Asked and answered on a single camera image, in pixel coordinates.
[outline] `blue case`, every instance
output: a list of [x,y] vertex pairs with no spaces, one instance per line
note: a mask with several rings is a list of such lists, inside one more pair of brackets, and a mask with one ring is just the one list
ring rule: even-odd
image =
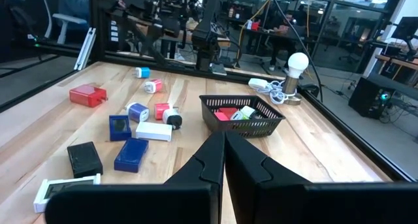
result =
[[141,67],[141,78],[149,78],[151,75],[151,70],[148,67]]
[[110,141],[127,140],[132,137],[129,116],[109,116]]
[[114,170],[138,172],[142,157],[147,149],[147,140],[129,138],[116,156]]

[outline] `white light bulb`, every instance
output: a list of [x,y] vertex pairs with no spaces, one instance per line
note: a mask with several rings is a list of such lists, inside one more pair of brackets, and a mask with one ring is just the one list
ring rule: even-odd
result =
[[298,52],[290,56],[287,64],[289,65],[288,76],[299,79],[300,74],[308,67],[309,59],[304,53]]

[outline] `wooden table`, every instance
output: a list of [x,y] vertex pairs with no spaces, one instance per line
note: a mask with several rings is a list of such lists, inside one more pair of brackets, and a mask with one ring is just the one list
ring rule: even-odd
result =
[[413,62],[409,62],[409,61],[402,61],[396,58],[391,58],[385,55],[376,55],[376,58],[379,60],[383,61],[383,65],[380,67],[379,70],[379,74],[382,72],[386,62],[390,61],[391,63],[397,64],[399,65],[398,70],[396,71],[396,73],[394,74],[394,76],[392,77],[392,80],[394,80],[394,78],[398,75],[399,71],[401,70],[402,67],[407,67],[410,69],[413,69],[415,71],[418,71],[418,61],[417,59],[414,59]]
[[[208,138],[199,95],[254,94],[246,85],[152,71],[163,91],[147,94],[144,79],[134,68],[96,63],[0,114],[0,223],[44,223],[33,211],[43,179],[72,178],[66,148],[94,141],[103,163],[104,184],[160,184],[175,173]],[[81,84],[101,86],[108,101],[88,108],[69,101],[69,90]],[[131,102],[172,103],[184,119],[172,142],[150,141],[138,174],[113,169],[123,142],[109,142],[108,116],[125,114]],[[310,103],[276,107],[287,119],[269,137],[249,141],[271,158],[313,182],[388,180],[349,140]],[[235,223],[226,179],[223,223]]]

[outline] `plastic basket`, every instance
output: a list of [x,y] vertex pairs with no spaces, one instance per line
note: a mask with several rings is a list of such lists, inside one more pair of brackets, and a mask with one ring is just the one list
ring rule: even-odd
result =
[[[258,96],[252,95],[201,95],[202,117],[211,131],[236,131],[243,137],[269,136],[285,117]],[[241,109],[250,106],[261,119],[220,121],[215,112],[222,107]]]

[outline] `white box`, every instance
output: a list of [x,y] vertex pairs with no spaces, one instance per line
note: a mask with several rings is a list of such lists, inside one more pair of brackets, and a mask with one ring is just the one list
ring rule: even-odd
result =
[[136,138],[171,141],[172,126],[162,123],[139,122]]
[[67,180],[48,181],[47,179],[44,179],[42,181],[42,184],[40,185],[37,196],[35,197],[35,200],[33,201],[33,208],[35,209],[35,213],[41,213],[45,211],[46,203],[50,200],[49,199],[50,193],[55,193],[55,192],[60,191],[63,188],[70,187],[74,185],[74,183],[93,184],[93,185],[100,184],[100,174],[96,174],[96,176],[86,176],[83,178],[75,178],[75,179],[67,179]]

